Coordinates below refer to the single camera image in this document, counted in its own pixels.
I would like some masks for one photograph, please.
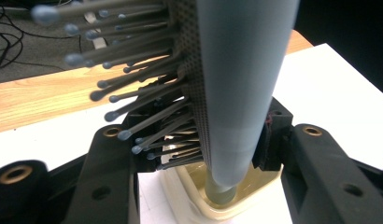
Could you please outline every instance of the pin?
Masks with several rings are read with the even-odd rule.
[[[127,32],[129,29],[136,27],[150,27],[153,25],[162,24],[167,25],[167,16],[165,11],[154,11],[145,14],[128,15],[127,17],[119,15],[117,18],[107,18],[102,21],[95,21],[94,23],[85,23],[75,25],[74,23],[68,23],[64,29],[68,35],[79,35],[81,32],[111,28],[114,31]]]
[[[164,5],[160,2],[157,2],[157,4],[151,3],[148,5],[140,5],[140,6],[101,9],[98,11],[98,13],[101,17],[109,17],[109,16],[114,16],[119,14],[126,15],[128,13],[135,13],[137,11],[159,10],[163,8],[164,8]]]
[[[113,52],[125,51],[127,49],[137,49],[148,44],[158,43],[162,40],[174,37],[176,31],[174,28],[166,28],[151,32],[145,35],[139,35],[134,38],[127,39],[117,45],[108,46],[106,48],[91,50],[83,53],[81,56],[85,60],[94,60],[94,58],[102,58],[105,55],[112,55]]]
[[[146,80],[150,77],[159,76],[157,74],[162,73],[163,70],[167,71],[167,70],[171,70],[171,68],[177,68],[180,63],[181,63],[181,59],[179,56],[173,56],[173,57],[165,58],[162,61],[160,61],[160,62],[142,70],[142,71],[139,71],[138,72],[138,74],[140,74],[139,80]]]
[[[163,89],[159,89],[157,91],[153,91],[149,94],[146,94],[146,95],[143,95],[141,96],[140,98],[138,98],[136,101],[128,104],[128,105],[125,105],[124,107],[116,110],[116,111],[112,111],[112,112],[108,112],[105,114],[105,120],[106,121],[113,121],[115,120],[118,116],[121,116],[129,111],[132,111],[132,110],[135,110],[135,109],[138,109],[139,107],[143,106],[143,105],[146,105],[148,104],[149,102],[152,102],[155,98],[157,97],[160,97],[162,95],[165,95],[171,91],[176,91],[177,89],[181,88],[182,87],[182,84],[181,82],[178,82],[174,85],[171,85],[170,87],[168,88],[163,88]]]
[[[167,66],[168,64],[176,62],[176,61],[180,61],[180,59],[178,57],[175,57],[175,58],[170,57],[168,59],[164,59],[164,60],[154,64],[153,66],[150,66],[146,69],[140,70],[137,73],[132,73],[130,75],[122,76],[122,77],[114,77],[114,78],[111,78],[108,80],[101,80],[98,82],[98,87],[102,88],[102,89],[103,88],[107,88],[107,89],[105,89],[103,91],[94,91],[90,97],[93,101],[101,100],[106,94],[108,94],[112,91],[115,91],[115,90],[117,90],[123,86],[129,85],[129,84],[131,84],[135,81],[138,81],[139,79],[142,79],[142,78],[146,79],[146,78],[152,77],[152,75],[150,75],[149,72],[153,72],[156,69],[162,68],[162,67]]]
[[[189,146],[184,146],[184,147],[177,147],[175,149],[170,149],[162,152],[150,152],[147,156],[148,160],[153,160],[157,157],[161,157],[163,155],[168,155],[172,153],[177,153],[181,151],[186,151],[186,150],[192,150],[192,149],[197,149],[200,148],[200,144],[194,144],[194,145],[189,145]]]
[[[201,149],[199,147],[195,148],[195,149],[192,149],[192,150],[189,150],[189,151],[185,151],[185,152],[182,152],[182,153],[179,153],[179,154],[175,154],[172,156],[172,159],[170,160],[174,160],[174,159],[177,159],[177,158],[181,158],[181,157],[184,157],[184,156],[188,156],[190,154],[193,154],[193,153],[196,153],[196,152],[199,152]]]
[[[133,96],[142,95],[145,93],[151,93],[152,91],[156,91],[160,88],[166,88],[168,85],[171,84],[162,84],[162,85],[151,85],[150,84],[146,87],[140,88],[138,91],[130,91],[121,95],[112,95],[109,97],[110,103],[117,103],[119,100],[127,99]]]
[[[111,62],[105,62],[102,64],[102,66],[105,69],[109,69],[113,66],[124,64],[130,61],[141,61],[141,60],[145,61],[146,59],[168,55],[168,53],[169,53],[169,48],[166,48],[166,47],[163,47],[163,49],[152,49],[147,52],[140,52],[131,56],[119,58]]]
[[[148,138],[150,138],[151,137],[151,135],[149,135],[149,136],[145,136],[145,137],[139,137],[139,138],[136,138],[135,139],[135,143],[136,144],[141,144],[142,142],[144,142],[146,139],[148,139]]]
[[[186,114],[188,110],[178,111],[178,113],[174,113],[171,116],[168,116],[167,118],[163,119],[162,121],[162,127],[167,126],[168,124],[174,122],[175,120],[179,119],[181,116]]]
[[[95,30],[88,30],[85,34],[86,39],[94,40],[99,37],[116,37],[116,36],[127,36],[127,35],[142,35],[152,31],[157,31],[166,27],[166,24],[158,26],[137,26],[126,30],[109,30],[103,32],[96,32]]]
[[[79,16],[87,12],[98,11],[102,8],[115,8],[142,5],[136,1],[110,0],[92,1],[86,4],[77,4],[65,7],[37,6],[32,10],[32,17],[35,22],[42,25],[50,25],[62,18]]]
[[[172,168],[175,166],[186,165],[186,164],[195,163],[195,162],[203,161],[203,160],[204,158],[201,152],[197,152],[187,157],[179,158],[179,159],[170,161],[168,163],[161,164],[157,167],[157,170],[166,170],[168,168]]]
[[[172,70],[158,70],[156,71],[155,73],[144,73],[142,76],[141,73],[143,72],[137,72],[137,73],[132,73],[130,75],[126,75],[126,76],[122,76],[122,77],[115,77],[115,78],[112,78],[112,79],[109,79],[109,80],[102,80],[102,81],[99,81],[98,82],[98,86],[99,87],[105,87],[107,86],[107,88],[101,90],[101,91],[93,91],[91,94],[90,94],[90,98],[93,100],[93,101],[99,101],[101,100],[102,98],[104,98],[107,94],[113,92],[113,91],[116,91],[124,86],[127,86],[137,80],[141,80],[142,78],[144,78],[143,80],[145,80],[145,78],[150,78],[150,77],[156,77],[156,76],[161,76],[161,75],[165,75],[167,72],[171,72],[173,71]],[[164,89],[160,89],[160,92],[157,92],[158,94],[161,94],[161,95],[157,95],[157,96],[151,96],[151,101],[153,101],[156,97],[160,97],[160,96],[163,96],[167,93],[170,93],[172,91],[176,91],[180,88],[181,86],[176,86],[174,89],[171,89],[171,88],[168,88],[167,90]]]
[[[182,143],[187,142],[187,141],[192,140],[192,139],[198,140],[198,134],[193,133],[193,134],[187,134],[185,137],[182,137],[182,138],[165,139],[162,142],[150,144],[148,146],[148,148],[165,147],[165,146],[169,146],[169,145],[181,145]]]
[[[188,122],[190,119],[192,119],[192,114],[186,114],[183,116],[182,119],[177,120],[177,122],[172,123],[171,125],[168,125],[164,129],[161,129],[156,134],[152,135],[149,139],[142,142],[140,145],[138,145],[141,149],[144,149],[148,147],[148,145],[152,144],[156,140],[158,140],[161,137],[166,136],[168,133],[173,131],[175,128],[179,127],[180,125]]]
[[[188,123],[188,124],[184,124],[184,125],[179,126],[174,131],[169,133],[168,135],[171,135],[172,133],[184,133],[184,132],[188,132],[188,131],[193,131],[196,128],[197,128],[197,126],[195,125],[195,123]]]
[[[174,103],[175,100],[179,97],[183,97],[183,92],[181,90],[170,92],[163,96],[161,99],[156,99],[155,106],[170,105]]]
[[[139,122],[138,124],[136,124],[134,127],[128,129],[128,130],[124,130],[124,131],[121,131],[119,134],[118,134],[118,138],[121,140],[121,141],[125,141],[127,140],[129,137],[131,137],[134,133],[137,133],[143,129],[145,129],[146,127],[148,127],[149,125],[151,125],[152,123],[154,122],[157,122],[158,120],[162,119],[162,118],[165,118],[169,115],[171,115],[172,113],[174,113],[175,111],[179,110],[180,108],[182,108],[183,106],[187,105],[187,102],[188,102],[188,99],[186,100],[183,100],[181,102],[178,102],[174,105],[171,105],[169,107],[167,107],[166,109],[160,111],[159,113],[155,114],[154,116],[151,116],[150,118],[148,119],[145,119],[143,120],[142,122]]]
[[[126,68],[124,68],[124,72],[125,73],[130,73],[130,72],[132,72],[132,71],[134,71],[134,70],[136,70],[136,69],[141,69],[141,68],[144,68],[144,67],[149,67],[149,66],[152,66],[152,65],[154,65],[154,64],[156,64],[156,63],[158,63],[158,62],[160,62],[162,59],[165,59],[165,58],[167,58],[167,57],[164,57],[164,58],[161,58],[161,59],[157,59],[157,60],[153,60],[153,61],[151,61],[151,62],[147,62],[147,63],[141,63],[141,64],[137,64],[137,65],[132,65],[132,66],[130,66],[130,67],[126,67]]]

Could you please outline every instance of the wooden surface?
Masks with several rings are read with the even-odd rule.
[[[287,54],[311,47],[307,40],[293,31]],[[106,70],[96,66],[1,83],[0,132],[107,104],[107,98],[92,102],[89,95],[97,90],[98,80],[120,76],[122,68],[116,66]],[[140,86],[135,83],[118,92],[135,91]]]

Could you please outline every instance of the cable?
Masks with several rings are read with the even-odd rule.
[[[70,3],[72,0],[69,0],[65,3],[62,3],[61,4],[61,1],[59,2],[60,6],[62,5],[65,5],[65,4],[68,4]],[[19,64],[28,64],[28,65],[36,65],[36,66],[45,66],[45,67],[52,67],[52,68],[57,68],[57,69],[60,69],[62,71],[64,71],[65,69],[59,67],[59,66],[55,66],[55,65],[49,65],[49,64],[42,64],[42,63],[24,63],[24,62],[18,62],[16,61],[22,51],[23,51],[23,43],[22,43],[22,40],[23,38],[25,37],[25,35],[29,35],[29,36],[33,36],[33,37],[39,37],[39,38],[47,38],[47,39],[70,39],[70,38],[75,38],[77,37],[78,38],[78,48],[79,48],[79,51],[80,53],[82,52],[82,49],[81,49],[81,36],[48,36],[48,35],[36,35],[36,34],[32,34],[32,33],[29,33],[29,32],[26,32],[24,30],[22,30],[22,28],[18,27],[16,24],[14,24],[14,22],[11,20],[11,18],[6,14],[6,9],[0,5],[0,25],[5,25],[5,26],[10,26],[14,29],[16,29],[18,32],[20,32],[20,36],[16,36],[16,35],[13,35],[13,34],[8,34],[8,33],[3,33],[3,32],[0,32],[0,39],[2,39],[3,41],[6,42],[5,46],[0,49],[0,69],[10,65],[11,63],[19,63]],[[8,37],[12,37],[12,38],[15,38],[15,41],[10,41],[10,39],[8,39]],[[14,49],[17,45],[20,45],[20,48],[18,49],[18,51],[16,51],[17,53],[15,54],[15,56],[11,56],[12,58],[9,59],[8,58],[8,54],[9,54],[9,51],[11,49]]]
[[[58,4],[57,5],[53,5],[53,3],[46,3],[46,4],[48,4],[48,6],[53,6],[53,7],[61,7],[61,6],[65,6],[65,5],[68,5],[69,3],[71,3],[73,0],[68,0],[67,2],[64,2],[63,3],[63,1],[62,0],[60,0],[59,2],[58,2]],[[16,6],[16,7],[3,7],[5,10],[7,10],[7,11],[11,11],[11,10],[13,10],[13,11],[26,11],[26,10],[30,10],[30,8],[29,7],[23,7],[23,6]]]
[[[66,71],[66,69],[63,69],[62,67],[55,66],[55,65],[49,65],[49,64],[43,64],[43,63],[24,63],[24,62],[18,62],[18,61],[12,61],[12,63],[36,65],[36,66],[43,66],[43,67],[52,67],[52,68],[57,68],[57,69],[59,69],[61,71]]]

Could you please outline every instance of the black wire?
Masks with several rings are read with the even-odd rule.
[[[57,68],[57,69],[59,69],[61,71],[66,71],[66,69],[63,69],[62,67],[55,66],[55,65],[49,65],[49,64],[43,64],[43,63],[24,63],[24,62],[18,62],[18,61],[13,61],[12,63],[36,65],[36,66],[43,66],[43,67],[52,67],[52,68]]]
[[[1,33],[0,33],[0,37],[2,37],[2,39],[4,39],[6,41],[6,47],[3,50],[2,55],[0,56],[0,64],[2,64],[3,60],[6,58],[7,52],[10,49],[11,44],[10,44],[10,41],[8,41],[8,39],[4,35],[2,35]]]
[[[42,63],[23,63],[23,62],[17,62],[15,60],[17,58],[19,58],[21,53],[22,53],[22,50],[23,50],[22,40],[23,40],[25,35],[34,36],[34,37],[40,37],[40,38],[47,38],[47,39],[70,39],[70,38],[75,38],[75,36],[64,36],[64,37],[60,36],[60,37],[58,37],[58,36],[48,36],[48,35],[36,35],[36,34],[32,34],[32,33],[26,32],[26,31],[22,30],[20,27],[18,27],[16,24],[14,24],[14,22],[11,20],[11,18],[6,14],[6,10],[5,10],[5,8],[3,6],[0,5],[0,8],[2,10],[0,12],[0,20],[2,20],[3,18],[6,18],[7,22],[8,22],[8,23],[6,23],[6,22],[3,22],[3,21],[0,21],[0,24],[1,25],[6,25],[6,26],[11,26],[11,27],[15,28],[16,30],[18,30],[21,33],[21,36],[15,36],[15,35],[12,35],[12,34],[1,33],[0,32],[0,37],[3,40],[6,41],[6,47],[3,48],[3,49],[0,49],[0,51],[3,51],[2,54],[0,55],[0,69],[8,66],[11,63],[20,63],[20,64],[29,64],[29,65],[53,67],[53,68],[57,68],[57,69],[60,69],[60,70],[64,71],[63,68],[55,66],[55,65],[42,64]],[[6,35],[14,37],[16,39],[16,42],[11,44],[11,42],[6,38]],[[7,59],[8,51],[10,49],[12,49],[13,47],[15,47],[16,45],[18,45],[18,44],[20,44],[20,50],[17,52],[16,56],[14,56],[12,59]],[[81,49],[81,35],[78,36],[78,49],[79,49],[79,51],[81,53],[82,52],[82,49]]]

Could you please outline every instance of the white platform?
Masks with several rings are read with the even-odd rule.
[[[350,157],[383,169],[383,93],[329,46],[288,55],[274,96],[294,115],[293,124],[318,125]],[[104,114],[117,107],[102,105],[0,133],[0,167],[35,159],[53,169],[73,160],[88,151],[94,133],[107,125]],[[158,174],[140,175],[141,221],[176,223]],[[266,188],[261,200],[225,223],[256,223],[256,217],[260,222],[291,223],[279,181]]]

